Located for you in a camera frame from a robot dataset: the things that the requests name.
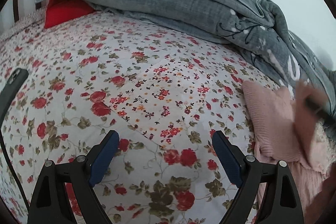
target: white embroidery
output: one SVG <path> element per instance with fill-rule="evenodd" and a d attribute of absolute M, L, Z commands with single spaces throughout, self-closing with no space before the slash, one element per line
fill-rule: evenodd
<path fill-rule="evenodd" d="M 275 65 L 275 67 L 278 69 L 279 72 L 281 72 L 281 74 L 283 75 L 283 78 L 286 82 L 288 82 L 288 79 L 285 75 L 284 70 L 282 69 L 280 63 L 278 62 L 278 60 L 276 59 L 276 57 L 274 56 L 274 54 L 272 53 L 272 51 L 270 49 L 267 50 L 268 55 L 269 55 L 269 60 Z"/>
<path fill-rule="evenodd" d="M 294 65 L 295 65 L 295 76 L 293 74 L 291 56 L 293 58 L 293 62 L 294 62 Z M 289 72 L 289 75 L 291 76 L 291 78 L 294 81 L 298 81 L 300 79 L 300 67 L 299 67 L 299 64 L 297 63 L 297 61 L 296 61 L 296 59 L 295 59 L 295 57 L 293 55 L 289 55 L 287 65 L 288 65 L 288 72 Z"/>

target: pink knit sweater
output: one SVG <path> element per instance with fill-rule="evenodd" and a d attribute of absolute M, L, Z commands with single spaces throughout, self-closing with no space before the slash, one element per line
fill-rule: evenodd
<path fill-rule="evenodd" d="M 315 138 L 317 118 L 303 105 L 303 97 L 316 91 L 298 84 L 296 93 L 301 97 L 295 102 L 283 86 L 272 91 L 244 81 L 242 89 L 254 126 L 256 158 L 266 163 L 275 164 L 279 160 L 288 163 L 306 215 L 306 208 L 319 193 L 329 168 L 328 143 Z M 265 185 L 261 185 L 257 197 L 259 204 L 264 190 Z"/>

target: black strap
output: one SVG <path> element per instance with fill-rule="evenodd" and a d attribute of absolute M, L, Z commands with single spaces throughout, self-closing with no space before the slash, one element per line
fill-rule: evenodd
<path fill-rule="evenodd" d="M 0 102 L 1 102 L 1 105 L 0 105 L 0 147 L 2 149 L 2 153 L 5 157 L 8 168 L 9 168 L 10 172 L 12 173 L 13 178 L 14 178 L 14 180 L 15 180 L 15 182 L 16 182 L 19 190 L 20 190 L 20 193 L 22 195 L 23 201 L 25 202 L 27 210 L 29 210 L 28 200 L 26 198 L 26 195 L 25 195 L 25 192 L 24 192 L 23 187 L 21 185 L 21 182 L 20 182 L 19 178 L 17 177 L 16 172 L 13 168 L 12 163 L 11 163 L 11 160 L 8 156 L 7 149 L 6 149 L 6 146 L 5 146 L 5 142 L 3 140 L 3 136 L 2 136 L 2 132 L 1 132 L 2 123 L 5 119 L 6 113 L 9 109 L 9 107 L 11 106 L 11 103 L 14 100 L 17 92 L 20 90 L 21 86 L 26 81 L 27 77 L 28 77 L 28 71 L 27 70 L 17 68 L 12 73 L 12 75 L 10 76 L 9 80 L 7 81 L 4 89 L 0 93 Z"/>

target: pink fabric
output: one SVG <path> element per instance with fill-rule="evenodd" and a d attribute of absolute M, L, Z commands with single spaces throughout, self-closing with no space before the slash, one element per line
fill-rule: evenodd
<path fill-rule="evenodd" d="M 300 135 L 295 130 L 300 127 L 294 126 L 294 120 L 297 120 L 294 109 L 298 106 L 291 100 L 286 87 L 272 91 L 257 83 L 244 81 L 242 89 L 254 126 L 256 158 L 265 163 L 275 164 L 279 160 L 288 163 L 305 214 L 306 207 L 319 193 L 328 170 L 323 154 L 327 151 L 326 143 L 317 143 L 312 138 L 309 151 L 302 149 L 302 142 L 298 139 Z M 257 197 L 259 202 L 264 190 L 265 185 L 261 185 Z"/>

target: metal screw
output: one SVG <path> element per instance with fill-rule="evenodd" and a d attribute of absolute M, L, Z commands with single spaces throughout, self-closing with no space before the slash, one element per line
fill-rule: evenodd
<path fill-rule="evenodd" d="M 46 160 L 46 162 L 44 163 L 45 167 L 49 167 L 53 164 L 53 162 L 51 160 Z"/>
<path fill-rule="evenodd" d="M 252 155 L 247 155 L 246 156 L 246 160 L 249 161 L 249 162 L 254 162 L 255 161 L 255 157 L 252 156 Z"/>
<path fill-rule="evenodd" d="M 84 155 L 80 155 L 80 156 L 77 157 L 76 160 L 77 160 L 78 162 L 83 162 L 83 161 L 85 161 L 85 156 L 84 156 Z"/>
<path fill-rule="evenodd" d="M 280 160 L 279 165 L 282 166 L 282 167 L 286 167 L 287 163 L 284 160 Z"/>

